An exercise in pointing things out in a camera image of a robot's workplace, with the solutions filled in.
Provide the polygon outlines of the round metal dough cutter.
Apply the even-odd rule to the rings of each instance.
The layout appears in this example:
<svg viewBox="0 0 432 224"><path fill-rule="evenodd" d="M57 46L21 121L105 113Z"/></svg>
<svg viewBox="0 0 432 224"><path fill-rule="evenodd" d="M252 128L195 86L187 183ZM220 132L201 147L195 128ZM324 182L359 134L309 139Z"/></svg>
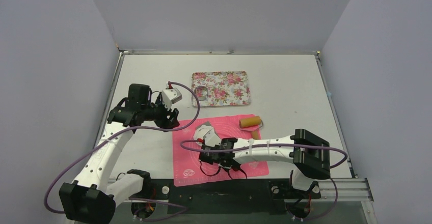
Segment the round metal dough cutter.
<svg viewBox="0 0 432 224"><path fill-rule="evenodd" d="M205 101L209 98L209 91L206 86L196 86L194 88L194 93L199 101Z"/></svg>

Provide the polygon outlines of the white dough lump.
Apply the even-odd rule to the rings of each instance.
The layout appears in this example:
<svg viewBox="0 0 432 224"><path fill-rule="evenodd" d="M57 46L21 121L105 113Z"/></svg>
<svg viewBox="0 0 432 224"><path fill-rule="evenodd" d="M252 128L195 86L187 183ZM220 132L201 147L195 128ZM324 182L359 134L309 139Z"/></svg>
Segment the white dough lump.
<svg viewBox="0 0 432 224"><path fill-rule="evenodd" d="M196 128L195 133L193 135L194 140L204 139L205 135L208 132L208 128L206 125L201 125Z"/></svg>

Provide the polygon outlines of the pink silicone baking mat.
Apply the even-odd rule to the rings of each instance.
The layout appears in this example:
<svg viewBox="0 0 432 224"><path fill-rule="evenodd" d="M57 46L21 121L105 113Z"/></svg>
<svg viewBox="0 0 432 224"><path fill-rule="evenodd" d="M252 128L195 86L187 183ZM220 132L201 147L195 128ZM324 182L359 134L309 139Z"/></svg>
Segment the pink silicone baking mat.
<svg viewBox="0 0 432 224"><path fill-rule="evenodd" d="M201 125L210 125L215 129L220 138L237 137L250 138L250 133L242 131L239 127L241 119L254 117L249 115L235 115L213 118L197 119L191 126L184 130L173 132L173 171L174 185L189 186L201 183L220 182L231 179L245 179L253 177L267 176L269 174L268 164L266 162L251 162L242 164L241 169L246 173L231 170L226 173L224 170L216 175L218 170L217 164L201 164L198 160L199 153L185 150L180 143L187 139L193 139L194 133Z"/></svg>

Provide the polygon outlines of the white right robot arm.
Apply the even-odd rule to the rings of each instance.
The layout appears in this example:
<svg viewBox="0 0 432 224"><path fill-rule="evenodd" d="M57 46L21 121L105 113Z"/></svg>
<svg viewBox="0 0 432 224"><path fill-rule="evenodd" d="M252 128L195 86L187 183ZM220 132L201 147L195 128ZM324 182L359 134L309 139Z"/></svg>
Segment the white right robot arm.
<svg viewBox="0 0 432 224"><path fill-rule="evenodd" d="M295 168L287 190L292 196L300 197L313 188L314 181L331 177L328 147L327 141L305 129L276 139L223 138L213 146L204 138L199 161L238 171L251 162L290 163Z"/></svg>

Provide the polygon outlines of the wooden rolling pin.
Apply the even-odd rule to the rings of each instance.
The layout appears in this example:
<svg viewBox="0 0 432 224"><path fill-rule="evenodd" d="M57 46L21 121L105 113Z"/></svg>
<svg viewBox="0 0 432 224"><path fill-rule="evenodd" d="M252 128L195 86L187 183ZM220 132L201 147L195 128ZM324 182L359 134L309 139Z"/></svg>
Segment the wooden rolling pin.
<svg viewBox="0 0 432 224"><path fill-rule="evenodd" d="M243 118L239 120L239 127L242 131L249 132L252 139L261 139L260 129L264 126L259 116Z"/></svg>

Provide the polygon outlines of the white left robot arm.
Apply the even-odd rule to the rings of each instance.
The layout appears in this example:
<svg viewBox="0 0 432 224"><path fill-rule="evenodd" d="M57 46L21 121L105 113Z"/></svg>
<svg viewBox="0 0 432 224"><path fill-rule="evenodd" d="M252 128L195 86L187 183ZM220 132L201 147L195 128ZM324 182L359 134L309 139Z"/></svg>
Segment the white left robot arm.
<svg viewBox="0 0 432 224"><path fill-rule="evenodd" d="M154 193L149 172L128 170L120 180L109 184L110 175L126 143L145 121L169 131L179 126L179 111L171 106L182 99L177 88L167 85L155 102L148 85L131 84L127 97L109 113L104 132L85 167L72 183L63 183L59 197L69 220L82 223L109 223L116 207L136 195L145 199Z"/></svg>

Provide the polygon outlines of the floral rectangular tray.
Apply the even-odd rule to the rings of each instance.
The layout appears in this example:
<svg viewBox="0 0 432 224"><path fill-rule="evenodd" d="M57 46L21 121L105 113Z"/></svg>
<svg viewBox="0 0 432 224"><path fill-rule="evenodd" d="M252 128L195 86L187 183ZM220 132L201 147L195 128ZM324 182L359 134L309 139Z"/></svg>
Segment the floral rectangular tray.
<svg viewBox="0 0 432 224"><path fill-rule="evenodd" d="M249 78L246 71L195 72L192 74L191 89L206 86L209 98L199 101L192 96L194 107L243 106L252 101Z"/></svg>

